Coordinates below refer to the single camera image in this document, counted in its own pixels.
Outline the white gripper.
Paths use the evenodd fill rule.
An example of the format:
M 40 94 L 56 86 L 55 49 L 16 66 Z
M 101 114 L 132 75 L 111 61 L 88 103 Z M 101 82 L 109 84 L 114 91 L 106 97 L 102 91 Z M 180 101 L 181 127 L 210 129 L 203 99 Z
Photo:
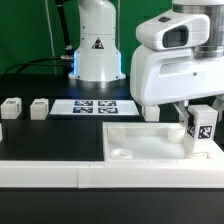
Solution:
M 190 48 L 156 52 L 141 45 L 132 57 L 130 92 L 143 107 L 175 102 L 184 127 L 189 119 L 185 100 L 218 95 L 213 106 L 222 114 L 224 57 L 195 59 Z

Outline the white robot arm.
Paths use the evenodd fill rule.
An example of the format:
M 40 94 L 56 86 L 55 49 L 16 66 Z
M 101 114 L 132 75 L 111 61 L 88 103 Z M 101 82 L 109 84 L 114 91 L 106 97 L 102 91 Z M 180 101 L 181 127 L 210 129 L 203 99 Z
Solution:
M 115 47 L 115 16 L 105 0 L 78 0 L 80 46 L 70 80 L 105 87 L 125 78 Z M 136 28 L 140 46 L 131 62 L 130 92 L 147 111 L 173 103 L 187 119 L 192 99 L 213 96 L 224 113 L 224 0 L 172 0 L 172 8 Z

